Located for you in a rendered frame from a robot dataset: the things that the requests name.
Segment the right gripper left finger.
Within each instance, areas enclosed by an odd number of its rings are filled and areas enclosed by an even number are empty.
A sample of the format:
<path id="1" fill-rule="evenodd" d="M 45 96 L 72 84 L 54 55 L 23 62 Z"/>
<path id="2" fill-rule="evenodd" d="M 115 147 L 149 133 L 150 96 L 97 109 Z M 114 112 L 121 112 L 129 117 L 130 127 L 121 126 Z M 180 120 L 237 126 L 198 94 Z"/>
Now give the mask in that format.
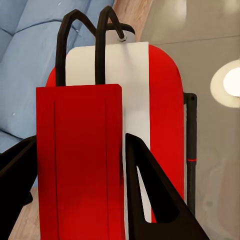
<path id="1" fill-rule="evenodd" d="M 0 153 L 0 240 L 9 239 L 37 176 L 37 135 Z"/>

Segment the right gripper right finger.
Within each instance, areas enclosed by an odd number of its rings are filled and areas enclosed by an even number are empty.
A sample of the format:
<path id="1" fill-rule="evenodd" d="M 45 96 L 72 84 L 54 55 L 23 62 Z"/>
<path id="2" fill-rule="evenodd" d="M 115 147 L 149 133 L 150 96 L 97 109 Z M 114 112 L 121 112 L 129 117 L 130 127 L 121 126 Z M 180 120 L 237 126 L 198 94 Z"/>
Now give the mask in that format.
<path id="1" fill-rule="evenodd" d="M 210 240 L 144 141 L 125 134 L 129 240 Z M 139 167 L 156 223 L 145 220 Z"/>

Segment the radio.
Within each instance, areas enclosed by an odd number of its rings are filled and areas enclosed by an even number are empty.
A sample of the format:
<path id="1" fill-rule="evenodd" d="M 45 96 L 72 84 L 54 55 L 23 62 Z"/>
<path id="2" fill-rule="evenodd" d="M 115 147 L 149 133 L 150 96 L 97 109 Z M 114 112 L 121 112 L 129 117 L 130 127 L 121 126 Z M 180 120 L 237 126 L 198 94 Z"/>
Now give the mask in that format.
<path id="1" fill-rule="evenodd" d="M 108 23 L 108 18 L 111 22 Z M 67 52 L 72 22 L 94 46 Z M 126 133 L 141 138 L 195 217 L 197 95 L 183 92 L 173 59 L 120 23 L 111 6 L 97 28 L 78 9 L 63 17 L 55 67 L 36 87 L 40 240 L 129 240 Z M 139 170 L 145 220 L 157 223 Z"/>

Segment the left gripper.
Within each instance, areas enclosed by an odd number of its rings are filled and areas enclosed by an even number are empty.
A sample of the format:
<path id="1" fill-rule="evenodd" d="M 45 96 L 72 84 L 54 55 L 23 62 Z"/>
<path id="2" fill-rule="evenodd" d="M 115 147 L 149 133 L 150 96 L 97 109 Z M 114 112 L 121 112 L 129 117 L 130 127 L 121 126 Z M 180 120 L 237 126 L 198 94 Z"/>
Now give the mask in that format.
<path id="1" fill-rule="evenodd" d="M 29 203 L 31 203 L 31 202 L 33 202 L 33 199 L 32 199 L 31 194 L 29 194 L 28 197 L 27 197 L 27 199 L 26 199 L 26 201 L 25 201 L 25 203 L 24 203 L 24 206 L 27 205 L 27 204 L 29 204 Z"/>

